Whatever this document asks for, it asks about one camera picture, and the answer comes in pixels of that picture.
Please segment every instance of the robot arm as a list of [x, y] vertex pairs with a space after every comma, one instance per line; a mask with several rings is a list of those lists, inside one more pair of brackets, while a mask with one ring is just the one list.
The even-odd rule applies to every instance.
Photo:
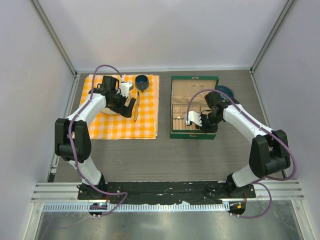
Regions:
[[[119, 82], [119, 80], [114, 77], [104, 76], [102, 83], [98, 84], [97, 88], [93, 89], [92, 99], [90, 99], [90, 95], [88, 95], [84, 103], [73, 114], [67, 118], [59, 118], [55, 122], [55, 154], [61, 156], [63, 160], [68, 161], [76, 168], [69, 140], [70, 136], [68, 136], [68, 127], [71, 120], [77, 115], [77, 118], [72, 125], [72, 132], [74, 134], [72, 137], [74, 138], [74, 145], [78, 157], [78, 168], [85, 179], [100, 190], [104, 190], [106, 187], [105, 178], [103, 174], [98, 171], [90, 156], [91, 140], [88, 126], [90, 126], [97, 114], [104, 108], [109, 108], [126, 118], [131, 118], [136, 99], [131, 98], [128, 106], [126, 106], [126, 101], [129, 97], [129, 92], [132, 89], [133, 84], [130, 82]], [[79, 110], [88, 102], [90, 103], [87, 107], [78, 115]], [[91, 187], [86, 180], [82, 179], [81, 188], [83, 190], [90, 190]], [[95, 190], [91, 191], [91, 193], [91, 195], [101, 197], [101, 194]]]
[[[277, 173], [290, 167], [289, 154], [283, 147], [268, 134], [262, 131], [262, 127], [275, 134], [282, 142], [288, 145], [287, 135], [282, 130], [274, 131], [254, 119], [246, 110], [236, 102], [237, 108], [227, 100], [223, 99], [219, 93], [210, 92], [205, 96], [205, 100], [210, 108], [210, 113], [203, 114], [190, 111], [186, 124], [191, 122], [204, 133], [215, 133], [218, 130], [218, 123], [228, 122], [235, 126], [251, 143], [249, 163], [244, 168], [230, 174], [227, 177], [229, 190], [232, 192], [265, 176]], [[256, 124], [250, 122], [249, 116]]]

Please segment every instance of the open green box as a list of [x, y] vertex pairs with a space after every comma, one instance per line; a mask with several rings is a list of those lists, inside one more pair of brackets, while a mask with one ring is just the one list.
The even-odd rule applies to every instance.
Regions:
[[[217, 76], [172, 76], [170, 104], [170, 138], [171, 139], [214, 139], [216, 133], [201, 133], [195, 124], [187, 126], [185, 115], [190, 99], [204, 89], [216, 89]], [[200, 113], [209, 110], [205, 100], [208, 92], [200, 93], [192, 101], [190, 111]]]

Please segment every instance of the gingham tablecloth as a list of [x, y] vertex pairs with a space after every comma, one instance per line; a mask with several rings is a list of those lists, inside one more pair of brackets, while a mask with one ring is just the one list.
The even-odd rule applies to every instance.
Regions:
[[[137, 75], [126, 75], [126, 82], [135, 83]], [[89, 75], [85, 81], [81, 95], [82, 104], [91, 90], [93, 75]], [[96, 75], [94, 86], [102, 82], [103, 76]], [[155, 139], [158, 134], [158, 109], [159, 109], [159, 76], [148, 75], [149, 88], [140, 92], [140, 106], [138, 117], [134, 122], [136, 105], [133, 107], [132, 117], [125, 118], [121, 115], [108, 115], [100, 112], [89, 127], [91, 139]], [[133, 98], [137, 98], [138, 90], [134, 86], [130, 91]]]

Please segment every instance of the purple cable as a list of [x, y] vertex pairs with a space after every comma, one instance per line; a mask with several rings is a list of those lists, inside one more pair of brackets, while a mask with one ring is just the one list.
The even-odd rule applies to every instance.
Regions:
[[290, 174], [290, 176], [285, 177], [285, 178], [277, 178], [277, 177], [268, 176], [269, 179], [277, 180], [277, 181], [287, 181], [287, 180], [290, 180], [290, 179], [292, 179], [294, 177], [294, 175], [297, 172], [297, 161], [296, 161], [296, 158], [294, 156], [294, 153], [288, 148], [288, 146], [283, 141], [281, 141], [272, 132], [268, 131], [264, 127], [260, 128], [260, 125], [258, 123], [256, 123], [256, 121], [253, 120], [251, 117], [249, 117], [245, 112], [242, 112], [240, 107], [238, 107], [238, 105], [228, 95], [226, 95], [224, 92], [216, 90], [216, 89], [204, 89], [204, 90], [198, 91], [189, 101], [189, 104], [188, 104], [188, 107], [187, 107], [187, 110], [186, 110], [186, 120], [187, 121], [189, 120], [189, 109], [190, 109], [192, 101], [195, 99], [196, 96], [198, 96], [200, 93], [203, 93], [203, 92], [216, 92], [216, 93], [219, 93], [219, 94], [223, 95], [224, 97], [226, 97], [226, 99], [230, 103], [232, 103], [232, 105], [234, 105], [235, 109], [237, 109], [250, 123], [252, 123], [257, 128], [259, 128], [262, 131], [264, 131], [266, 134], [271, 136], [273, 139], [275, 139], [289, 153], [289, 155], [291, 157], [291, 160], [292, 160], [292, 165], [293, 165], [293, 170], [292, 170], [292, 173]]
[[271, 197], [271, 192], [270, 192], [270, 190], [267, 188], [266, 185], [264, 185], [264, 184], [261, 183], [261, 182], [254, 182], [254, 184], [259, 184], [259, 185], [263, 186], [263, 187], [265, 188], [265, 190], [268, 192], [269, 198], [270, 198], [269, 206], [266, 208], [266, 210], [265, 210], [263, 213], [261, 213], [261, 214], [259, 214], [259, 215], [257, 215], [257, 216], [241, 216], [241, 215], [238, 216], [237, 214], [232, 213], [233, 216], [239, 217], [239, 218], [241, 218], [241, 219], [257, 219], [257, 218], [260, 218], [260, 217], [266, 215], [267, 212], [269, 212], [269, 210], [270, 210], [270, 208], [271, 208], [271, 205], [272, 205], [272, 197]]
[[89, 105], [89, 103], [92, 101], [92, 98], [93, 98], [93, 95], [94, 95], [95, 77], [96, 77], [96, 74], [97, 74], [98, 69], [101, 68], [101, 67], [109, 67], [109, 68], [114, 69], [114, 70], [120, 75], [120, 77], [122, 78], [121, 73], [120, 73], [115, 67], [110, 66], [110, 65], [107, 65], [107, 64], [102, 64], [102, 65], [98, 66], [98, 67], [94, 70], [93, 77], [92, 77], [92, 86], [91, 86], [91, 92], [90, 92], [90, 100], [87, 101], [85, 105], [83, 105], [83, 107], [74, 115], [74, 117], [73, 117], [72, 120], [70, 121], [69, 127], [68, 127], [68, 135], [69, 135], [70, 144], [71, 144], [71, 148], [72, 148], [72, 153], [73, 153], [73, 157], [74, 157], [75, 169], [76, 169], [76, 171], [78, 172], [78, 174], [80, 175], [80, 177], [81, 177], [83, 180], [85, 180], [85, 181], [88, 183], [88, 185], [90, 185], [94, 190], [96, 190], [96, 191], [99, 192], [99, 193], [102, 193], [102, 194], [104, 194], [104, 195], [109, 195], [109, 196], [120, 196], [120, 195], [124, 195], [123, 199], [122, 199], [113, 209], [111, 209], [110, 211], [107, 211], [107, 212], [101, 214], [101, 217], [102, 217], [102, 216], [109, 215], [109, 214], [111, 214], [113, 211], [115, 211], [115, 210], [117, 209], [117, 207], [119, 207], [119, 206], [125, 201], [125, 199], [126, 199], [127, 196], [128, 196], [128, 193], [127, 193], [127, 192], [113, 193], [113, 192], [102, 191], [102, 190], [100, 190], [99, 188], [97, 188], [96, 186], [94, 186], [88, 179], [86, 179], [86, 177], [80, 172], [79, 162], [78, 162], [78, 156], [77, 156], [77, 151], [76, 151], [76, 146], [75, 146], [74, 140], [73, 140], [73, 138], [72, 138], [72, 125], [73, 125], [73, 123], [75, 122], [76, 118], [79, 116], [79, 114], [81, 114], [81, 112], [82, 112], [82, 111]]

